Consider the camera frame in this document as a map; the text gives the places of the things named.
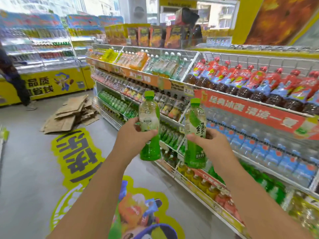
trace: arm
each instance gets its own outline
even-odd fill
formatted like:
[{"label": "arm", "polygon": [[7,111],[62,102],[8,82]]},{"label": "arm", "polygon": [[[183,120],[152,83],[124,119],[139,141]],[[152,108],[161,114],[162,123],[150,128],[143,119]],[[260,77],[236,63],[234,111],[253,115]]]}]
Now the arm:
[{"label": "arm", "polygon": [[118,132],[114,147],[71,209],[47,239],[106,239],[112,224],[127,165],[157,134],[138,132],[130,119]]},{"label": "arm", "polygon": [[232,199],[253,239],[313,238],[243,169],[224,135],[207,128],[208,139],[195,135],[187,135],[187,138],[201,146],[213,162],[215,171],[231,191]]}]

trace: shoe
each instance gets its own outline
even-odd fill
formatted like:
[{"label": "shoe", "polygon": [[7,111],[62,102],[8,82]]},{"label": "shoe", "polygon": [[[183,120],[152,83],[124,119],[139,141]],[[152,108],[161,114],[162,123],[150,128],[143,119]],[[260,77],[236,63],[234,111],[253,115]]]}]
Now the shoe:
[{"label": "shoe", "polygon": [[36,110],[37,107],[34,106],[34,103],[35,103],[35,101],[31,101],[30,104],[28,104],[28,105],[26,106],[26,110],[28,110],[28,111]]}]

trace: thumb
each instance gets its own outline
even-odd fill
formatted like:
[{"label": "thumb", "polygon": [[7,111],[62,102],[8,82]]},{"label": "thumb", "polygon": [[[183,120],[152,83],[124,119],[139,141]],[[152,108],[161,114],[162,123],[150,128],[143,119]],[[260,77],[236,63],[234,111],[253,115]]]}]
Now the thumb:
[{"label": "thumb", "polygon": [[147,132],[140,132],[143,142],[151,140],[158,133],[157,129],[153,129]]},{"label": "thumb", "polygon": [[196,143],[201,148],[204,148],[206,146],[207,139],[205,138],[201,138],[199,136],[196,136],[195,134],[188,134],[186,135],[186,138],[189,141]]}]

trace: gray floor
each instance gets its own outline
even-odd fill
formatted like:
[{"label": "gray floor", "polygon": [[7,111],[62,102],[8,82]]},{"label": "gray floor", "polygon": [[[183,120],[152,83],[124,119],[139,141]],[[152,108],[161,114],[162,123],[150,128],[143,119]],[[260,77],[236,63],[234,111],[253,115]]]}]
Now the gray floor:
[{"label": "gray floor", "polygon": [[[51,151],[56,135],[44,135],[39,129],[70,96],[82,94],[38,101],[35,111],[26,111],[22,105],[0,108],[0,124],[10,131],[1,170],[1,239],[42,239],[49,233],[52,212],[67,189],[62,186],[60,165]],[[117,131],[103,119],[86,129],[106,157]],[[137,157],[125,174],[134,179],[134,187],[166,194],[167,215],[179,222],[187,239],[234,238],[226,225],[156,165]]]}]

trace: forearm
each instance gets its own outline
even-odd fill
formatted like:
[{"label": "forearm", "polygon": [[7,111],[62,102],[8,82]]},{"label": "forearm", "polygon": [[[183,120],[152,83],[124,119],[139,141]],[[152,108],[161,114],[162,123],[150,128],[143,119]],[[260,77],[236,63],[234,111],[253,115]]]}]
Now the forearm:
[{"label": "forearm", "polygon": [[247,173],[234,157],[218,173],[231,191],[235,205],[253,239],[312,238]]},{"label": "forearm", "polygon": [[111,227],[126,164],[110,153],[48,239],[105,239]]}]

